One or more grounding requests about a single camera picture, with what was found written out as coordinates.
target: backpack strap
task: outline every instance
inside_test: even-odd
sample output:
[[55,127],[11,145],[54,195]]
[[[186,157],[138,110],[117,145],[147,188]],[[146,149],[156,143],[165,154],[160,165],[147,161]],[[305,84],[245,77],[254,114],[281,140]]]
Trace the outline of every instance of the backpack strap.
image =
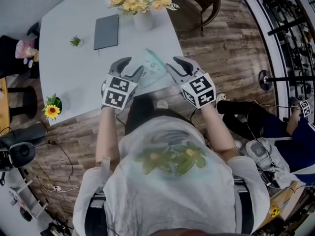
[[236,233],[250,235],[254,226],[251,194],[243,179],[234,177]]
[[97,192],[91,198],[84,223],[86,236],[108,236],[105,201],[104,192]]

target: black stool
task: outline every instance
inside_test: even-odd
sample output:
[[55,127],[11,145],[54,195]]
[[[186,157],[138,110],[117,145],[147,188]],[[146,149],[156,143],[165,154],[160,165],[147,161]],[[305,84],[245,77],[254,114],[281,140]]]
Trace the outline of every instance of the black stool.
[[10,122],[13,116],[26,114],[29,119],[33,119],[37,113],[37,96],[33,87],[26,88],[8,88],[8,93],[22,92],[23,105],[22,107],[9,108],[10,109]]

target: green succulent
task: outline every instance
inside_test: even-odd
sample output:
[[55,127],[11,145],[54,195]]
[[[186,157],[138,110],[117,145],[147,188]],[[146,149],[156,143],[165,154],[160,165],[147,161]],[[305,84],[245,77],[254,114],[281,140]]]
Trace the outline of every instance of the green succulent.
[[70,44],[73,46],[78,46],[81,43],[81,39],[78,36],[74,36],[71,40],[70,40]]

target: wooden chair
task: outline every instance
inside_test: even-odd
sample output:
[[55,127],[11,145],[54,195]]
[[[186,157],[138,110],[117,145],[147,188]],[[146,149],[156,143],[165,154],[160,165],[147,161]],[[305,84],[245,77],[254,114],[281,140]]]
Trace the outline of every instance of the wooden chair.
[[[201,7],[201,11],[187,0],[172,0],[180,8],[176,11],[168,10],[175,31],[189,31],[209,24],[218,14],[221,0],[194,0]],[[203,21],[202,14],[213,4],[211,15]]]

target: white t-shirt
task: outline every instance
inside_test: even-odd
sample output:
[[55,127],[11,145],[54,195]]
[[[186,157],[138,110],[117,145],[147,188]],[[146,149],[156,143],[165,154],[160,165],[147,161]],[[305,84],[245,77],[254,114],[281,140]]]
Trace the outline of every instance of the white t-shirt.
[[[107,226],[119,235],[174,228],[234,233],[233,174],[250,191],[254,230],[266,217],[269,195],[254,161],[239,156],[226,164],[185,121],[154,118],[123,137],[119,147],[121,162],[103,188]],[[75,205],[73,222],[81,236],[99,175],[98,169],[85,174]]]

